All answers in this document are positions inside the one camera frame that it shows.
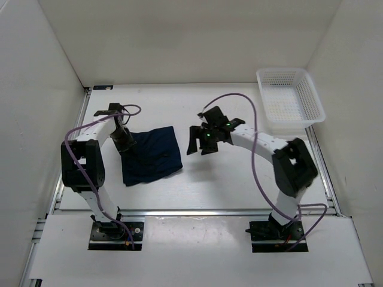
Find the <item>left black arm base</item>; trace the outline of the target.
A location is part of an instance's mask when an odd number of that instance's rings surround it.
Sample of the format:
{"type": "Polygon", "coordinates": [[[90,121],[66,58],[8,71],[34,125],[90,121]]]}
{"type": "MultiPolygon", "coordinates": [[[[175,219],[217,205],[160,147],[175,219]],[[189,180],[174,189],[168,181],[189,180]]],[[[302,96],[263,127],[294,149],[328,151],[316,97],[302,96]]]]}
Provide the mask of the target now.
{"type": "Polygon", "coordinates": [[[129,229],[126,230],[115,222],[99,222],[91,216],[92,229],[90,231],[88,250],[90,251],[141,251],[144,237],[144,222],[123,221],[129,229]]]}

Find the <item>navy blue shorts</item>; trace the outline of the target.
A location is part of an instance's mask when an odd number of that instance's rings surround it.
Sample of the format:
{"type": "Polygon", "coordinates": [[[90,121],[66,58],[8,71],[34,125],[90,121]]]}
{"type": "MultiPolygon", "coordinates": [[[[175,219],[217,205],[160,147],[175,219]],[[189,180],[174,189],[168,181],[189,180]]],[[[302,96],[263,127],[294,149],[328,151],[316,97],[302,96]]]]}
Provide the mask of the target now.
{"type": "Polygon", "coordinates": [[[132,133],[132,137],[136,145],[120,154],[125,186],[154,182],[183,168],[172,126],[132,133]]]}

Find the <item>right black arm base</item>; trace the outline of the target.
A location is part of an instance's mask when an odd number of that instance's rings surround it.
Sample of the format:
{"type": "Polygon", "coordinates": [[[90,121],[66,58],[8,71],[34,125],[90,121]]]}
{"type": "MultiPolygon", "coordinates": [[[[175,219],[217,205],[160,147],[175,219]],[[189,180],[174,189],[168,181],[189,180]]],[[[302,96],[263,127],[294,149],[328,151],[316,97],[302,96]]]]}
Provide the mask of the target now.
{"type": "Polygon", "coordinates": [[[252,253],[308,252],[301,221],[280,225],[269,215],[267,221],[250,221],[245,230],[250,234],[252,253]]]}

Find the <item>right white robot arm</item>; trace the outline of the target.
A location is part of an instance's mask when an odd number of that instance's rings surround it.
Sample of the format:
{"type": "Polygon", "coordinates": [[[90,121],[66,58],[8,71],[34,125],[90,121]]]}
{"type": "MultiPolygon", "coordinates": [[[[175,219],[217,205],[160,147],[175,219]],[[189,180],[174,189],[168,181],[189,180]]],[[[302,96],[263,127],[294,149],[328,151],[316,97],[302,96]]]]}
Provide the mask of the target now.
{"type": "Polygon", "coordinates": [[[189,128],[187,155],[201,151],[202,155],[218,152],[218,143],[225,142],[259,155],[273,167],[276,185],[279,189],[277,200],[272,203],[269,233],[276,239],[284,238],[291,230],[290,222],[296,219],[300,201],[308,187],[318,176],[318,170],[300,138],[292,141],[258,132],[244,120],[229,120],[218,106],[198,114],[202,119],[199,126],[189,128]]]}

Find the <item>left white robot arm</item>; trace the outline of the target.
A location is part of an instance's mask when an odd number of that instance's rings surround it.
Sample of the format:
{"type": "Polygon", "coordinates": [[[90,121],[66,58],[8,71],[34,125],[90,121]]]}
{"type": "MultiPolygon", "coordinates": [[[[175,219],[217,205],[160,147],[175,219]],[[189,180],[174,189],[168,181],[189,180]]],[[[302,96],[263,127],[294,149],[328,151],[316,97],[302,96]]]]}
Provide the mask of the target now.
{"type": "Polygon", "coordinates": [[[105,224],[112,239],[123,237],[126,228],[120,220],[120,209],[112,202],[104,187],[106,171],[101,148],[112,140],[118,153],[132,150],[136,141],[126,127],[141,107],[135,104],[110,103],[98,110],[87,124],[67,132],[61,146],[62,181],[80,195],[94,214],[94,221],[105,224]]]}

